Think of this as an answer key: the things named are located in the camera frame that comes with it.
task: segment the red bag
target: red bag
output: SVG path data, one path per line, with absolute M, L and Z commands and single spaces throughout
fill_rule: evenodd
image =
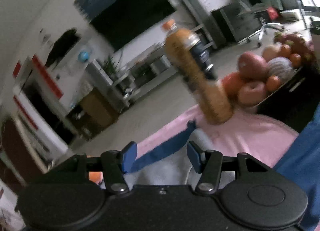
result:
M 274 7 L 267 8 L 267 13 L 268 13 L 269 18 L 271 20 L 275 20 L 275 19 L 279 18 L 279 14 L 278 14 L 277 10 Z

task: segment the orange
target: orange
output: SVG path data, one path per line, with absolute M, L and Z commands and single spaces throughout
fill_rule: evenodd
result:
M 99 184 L 103 180 L 103 175 L 101 171 L 89 171 L 89 180 L 95 184 Z
M 280 86 L 282 82 L 278 76 L 270 76 L 266 82 L 266 87 L 269 92 L 276 91 Z
M 239 72 L 233 72 L 222 79 L 222 86 L 229 98 L 236 98 L 240 88 L 248 82 Z
M 291 55 L 291 48 L 289 45 L 287 44 L 283 44 L 280 48 L 278 57 L 285 57 L 285 58 L 289 58 Z
M 290 61 L 292 63 L 293 68 L 301 67 L 301 56 L 299 54 L 291 54 Z

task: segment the orange bottle cap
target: orange bottle cap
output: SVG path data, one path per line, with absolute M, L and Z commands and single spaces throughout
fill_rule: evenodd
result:
M 166 23 L 164 23 L 164 24 L 162 25 L 162 28 L 163 28 L 164 30 L 170 30 L 171 27 L 172 27 L 175 23 L 176 23 L 176 22 L 175 22 L 174 19 L 170 19 L 169 21 L 167 21 Z

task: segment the white wall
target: white wall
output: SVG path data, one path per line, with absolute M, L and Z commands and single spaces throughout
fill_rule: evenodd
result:
M 0 0 L 0 89 L 19 42 L 49 0 Z
M 230 0 L 201 0 L 208 10 L 213 10 L 227 4 Z M 27 55 L 32 56 L 35 52 L 39 52 L 39 31 L 44 28 L 52 35 L 52 40 L 56 40 L 61 34 L 71 27 L 77 27 L 80 33 L 88 31 L 89 25 L 73 6 L 74 0 L 50 0 L 41 14 L 25 33 L 16 55 L 13 58 L 12 65 L 5 79 L 5 88 L 1 93 L 4 106 L 9 111 L 15 111 L 15 106 L 12 106 L 12 71 L 17 60 L 23 61 Z M 186 19 L 182 11 L 178 11 L 173 15 L 178 21 Z M 97 34 L 95 35 L 97 43 L 106 45 L 105 41 Z M 140 54 L 154 43 L 163 41 L 164 32 L 161 31 L 160 25 L 153 26 L 145 33 L 138 36 L 124 48 L 122 65 Z

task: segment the round black cover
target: round black cover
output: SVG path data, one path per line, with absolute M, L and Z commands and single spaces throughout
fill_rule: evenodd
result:
M 32 184 L 18 199 L 26 224 L 38 228 L 66 228 L 92 217 L 102 207 L 105 196 L 98 185 Z
M 299 221 L 308 199 L 297 185 L 254 184 L 240 180 L 229 183 L 220 195 L 227 213 L 237 222 L 257 229 L 281 229 Z

